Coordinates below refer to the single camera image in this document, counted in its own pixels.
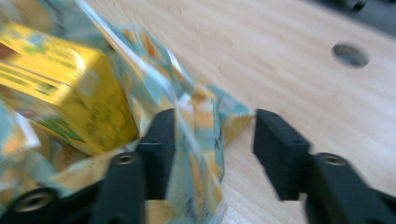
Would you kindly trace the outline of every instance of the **yellow box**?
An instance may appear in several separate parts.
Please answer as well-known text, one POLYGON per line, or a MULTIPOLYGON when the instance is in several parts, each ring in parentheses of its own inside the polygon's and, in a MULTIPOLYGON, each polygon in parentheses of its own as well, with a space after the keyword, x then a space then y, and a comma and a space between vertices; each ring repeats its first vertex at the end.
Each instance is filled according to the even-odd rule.
POLYGON ((33 124, 89 154, 138 136, 104 53, 17 23, 0 43, 0 95, 33 124))

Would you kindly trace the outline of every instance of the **wooden table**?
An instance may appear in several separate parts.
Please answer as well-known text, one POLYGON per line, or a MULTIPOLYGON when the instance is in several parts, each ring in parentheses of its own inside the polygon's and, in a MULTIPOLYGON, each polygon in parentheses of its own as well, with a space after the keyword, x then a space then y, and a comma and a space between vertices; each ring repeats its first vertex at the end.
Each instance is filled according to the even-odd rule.
MULTIPOLYGON (((314 143, 353 161, 396 195, 396 39, 327 9, 290 0, 89 0, 112 22, 148 28, 201 78, 252 108, 272 110, 314 143), (363 68, 332 55, 364 49, 363 68)), ((305 223, 281 203, 251 153, 253 125, 225 150, 223 223, 305 223)))

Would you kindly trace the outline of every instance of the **table hole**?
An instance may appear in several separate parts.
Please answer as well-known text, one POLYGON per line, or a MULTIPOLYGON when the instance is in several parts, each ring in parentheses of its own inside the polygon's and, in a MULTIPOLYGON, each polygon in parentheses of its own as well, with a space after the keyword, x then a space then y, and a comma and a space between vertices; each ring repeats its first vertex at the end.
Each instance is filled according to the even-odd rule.
POLYGON ((361 48, 353 44, 336 44, 332 48, 332 53, 340 62, 352 67, 364 67, 369 63, 367 54, 361 48))

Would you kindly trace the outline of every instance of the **yellow package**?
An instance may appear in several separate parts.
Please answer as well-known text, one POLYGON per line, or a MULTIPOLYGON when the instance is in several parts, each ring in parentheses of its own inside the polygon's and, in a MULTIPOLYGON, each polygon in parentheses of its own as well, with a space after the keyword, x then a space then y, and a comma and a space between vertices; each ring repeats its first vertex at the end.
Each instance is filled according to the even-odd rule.
POLYGON ((104 53, 13 22, 0 31, 0 95, 34 125, 91 155, 138 136, 104 53))

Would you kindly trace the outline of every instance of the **plastic wrapper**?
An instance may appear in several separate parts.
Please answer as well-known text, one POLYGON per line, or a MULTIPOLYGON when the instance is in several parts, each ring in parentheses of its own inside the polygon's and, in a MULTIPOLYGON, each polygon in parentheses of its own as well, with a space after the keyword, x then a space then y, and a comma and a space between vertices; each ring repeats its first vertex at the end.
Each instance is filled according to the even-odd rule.
MULTIPOLYGON (((145 29, 110 24, 82 1, 10 0, 1 1, 0 9, 4 21, 23 23, 104 51, 141 136, 155 114, 176 110, 176 153, 166 197, 164 201, 147 201, 149 223, 218 223, 222 219, 224 145, 250 123, 251 110, 217 87, 197 81, 145 29)), ((41 137, 43 147, 20 153, 17 160, 0 160, 1 183, 10 171, 18 172, 7 174, 7 181, 25 178, 17 188, 9 189, 2 205, 42 186, 54 187, 62 196, 76 192, 103 178, 109 160, 125 150, 116 148, 86 158, 45 139, 45 135, 41 137)), ((133 151, 137 143, 126 149, 133 151)))

